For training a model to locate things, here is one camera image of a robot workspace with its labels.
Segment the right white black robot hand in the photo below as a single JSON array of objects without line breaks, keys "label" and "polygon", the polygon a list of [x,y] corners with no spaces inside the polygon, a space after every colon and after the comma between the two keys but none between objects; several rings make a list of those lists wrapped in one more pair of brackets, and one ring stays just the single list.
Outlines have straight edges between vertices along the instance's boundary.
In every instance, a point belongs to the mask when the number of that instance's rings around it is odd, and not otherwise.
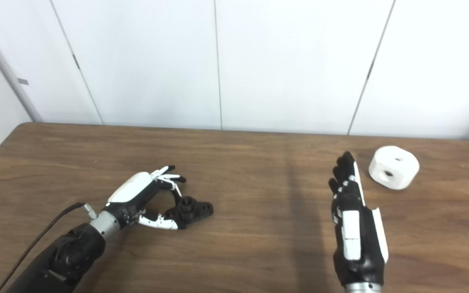
[{"label": "right white black robot hand", "polygon": [[365,203],[359,167],[351,152],[339,156],[328,186],[336,249],[333,263],[346,293],[381,293],[389,258],[380,209]]}]

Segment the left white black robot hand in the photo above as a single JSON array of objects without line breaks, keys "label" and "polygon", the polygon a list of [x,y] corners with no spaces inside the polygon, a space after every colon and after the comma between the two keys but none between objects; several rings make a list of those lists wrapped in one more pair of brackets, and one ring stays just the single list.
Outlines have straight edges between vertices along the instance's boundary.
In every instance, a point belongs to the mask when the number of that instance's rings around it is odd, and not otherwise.
[{"label": "left white black robot hand", "polygon": [[174,165],[164,166],[151,173],[142,171],[122,184],[108,199],[104,212],[114,217],[114,223],[123,229],[135,224],[165,230],[184,230],[186,224],[162,213],[147,211],[145,206],[162,190],[171,191],[175,205],[183,198],[177,182],[186,178],[170,174]]}]

